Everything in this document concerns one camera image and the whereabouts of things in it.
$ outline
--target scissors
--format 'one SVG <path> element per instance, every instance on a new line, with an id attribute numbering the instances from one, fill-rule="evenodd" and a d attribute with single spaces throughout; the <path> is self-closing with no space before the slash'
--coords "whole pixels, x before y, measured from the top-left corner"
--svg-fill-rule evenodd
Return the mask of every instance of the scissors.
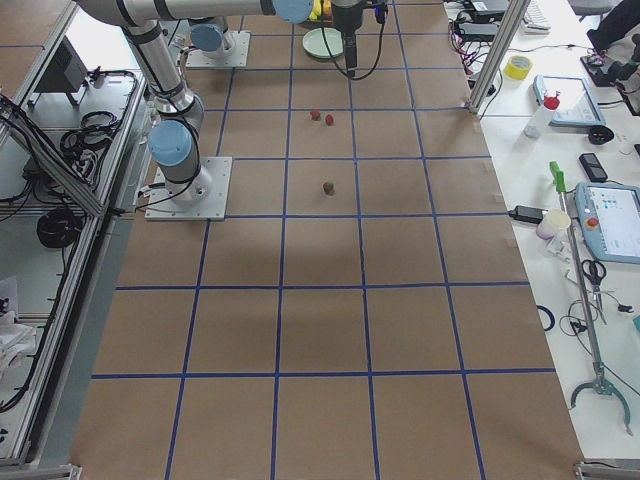
<path id="1" fill-rule="evenodd" d="M 593 289 L 593 300 L 600 311 L 602 321 L 606 325 L 607 322 L 605 321 L 604 314 L 602 312 L 602 292 L 600 291 L 600 284 L 602 283 L 602 280 L 604 280 L 604 277 L 607 276 L 607 267 L 598 260 L 583 260 L 582 274 L 591 283 L 591 288 Z"/>

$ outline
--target white plate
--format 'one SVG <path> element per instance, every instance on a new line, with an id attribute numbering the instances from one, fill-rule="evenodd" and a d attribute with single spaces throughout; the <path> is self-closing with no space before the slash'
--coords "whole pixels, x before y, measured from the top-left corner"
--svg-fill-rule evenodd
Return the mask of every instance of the white plate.
<path id="1" fill-rule="evenodd" d="M 329 44 L 329 50 L 334 57 L 342 55 L 342 36 L 335 28 L 325 28 L 325 36 L 327 37 L 327 43 Z M 322 29 L 316 28 L 311 30 L 302 38 L 302 47 L 312 57 L 322 58 L 327 60 L 331 58 L 327 47 L 324 44 L 322 38 Z"/>

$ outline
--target green handle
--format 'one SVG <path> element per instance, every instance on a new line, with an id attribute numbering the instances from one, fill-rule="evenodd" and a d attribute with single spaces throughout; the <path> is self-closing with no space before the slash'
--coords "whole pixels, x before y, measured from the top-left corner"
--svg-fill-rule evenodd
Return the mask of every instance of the green handle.
<path id="1" fill-rule="evenodd" d="M 566 193 L 567 187 L 564 184 L 564 172 L 560 170 L 558 162 L 549 162 L 551 175 L 553 175 L 553 183 L 556 185 L 556 192 Z"/>

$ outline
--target person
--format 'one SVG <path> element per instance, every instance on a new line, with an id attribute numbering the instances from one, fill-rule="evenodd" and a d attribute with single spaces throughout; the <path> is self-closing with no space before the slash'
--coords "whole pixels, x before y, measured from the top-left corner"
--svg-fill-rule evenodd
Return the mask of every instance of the person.
<path id="1" fill-rule="evenodd" d="M 629 31 L 640 24 L 640 0 L 622 0 L 587 36 L 593 48 L 601 52 L 609 45 L 624 38 Z"/>

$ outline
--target keyboard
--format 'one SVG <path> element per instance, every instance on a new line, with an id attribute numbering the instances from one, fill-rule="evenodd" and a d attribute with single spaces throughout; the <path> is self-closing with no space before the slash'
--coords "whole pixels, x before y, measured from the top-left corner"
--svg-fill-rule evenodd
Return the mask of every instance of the keyboard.
<path id="1" fill-rule="evenodd" d="M 540 11 L 537 0 L 529 2 L 521 27 L 524 33 L 530 35 L 547 35 L 551 31 L 551 24 Z"/>

